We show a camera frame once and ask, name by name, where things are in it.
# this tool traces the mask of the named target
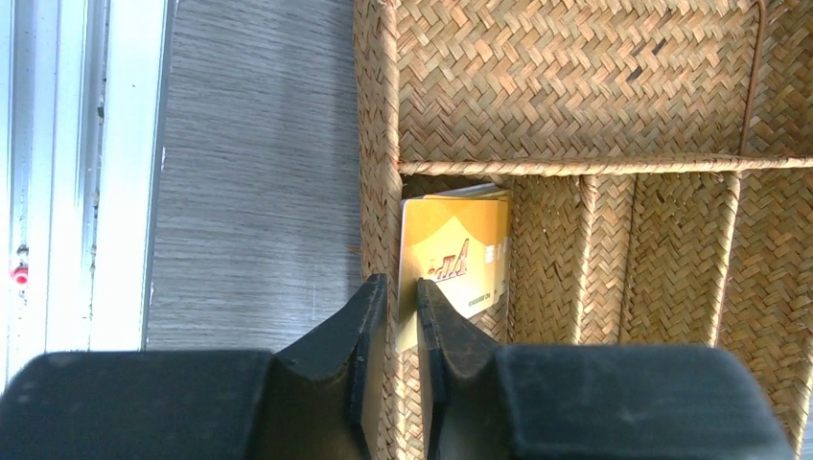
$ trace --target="stack of cards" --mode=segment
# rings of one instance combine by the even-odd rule
[[[508,295],[510,209],[511,195],[494,184],[402,202],[399,351],[417,344],[418,279],[437,283],[467,318]]]

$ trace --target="woven basket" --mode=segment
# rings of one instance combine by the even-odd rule
[[[355,0],[364,276],[405,196],[513,190],[506,342],[734,352],[798,449],[813,358],[813,2]],[[397,314],[388,317],[389,337]],[[379,452],[423,458],[386,350]]]

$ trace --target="printed logo on card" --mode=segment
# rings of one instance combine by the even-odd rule
[[[452,254],[445,256],[443,262],[438,268],[430,267],[427,274],[434,278],[434,281],[440,283],[441,281],[451,280],[451,278],[462,276],[466,274],[466,259],[469,256],[469,239],[463,242],[463,247],[457,253],[457,257]]]

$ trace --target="red dot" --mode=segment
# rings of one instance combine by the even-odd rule
[[[25,285],[28,283],[28,267],[21,266],[17,270],[14,271],[12,275],[14,282],[19,284],[20,286]]]

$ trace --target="gray wood grain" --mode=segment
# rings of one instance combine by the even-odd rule
[[[150,349],[279,349],[360,285],[352,4],[182,0]]]

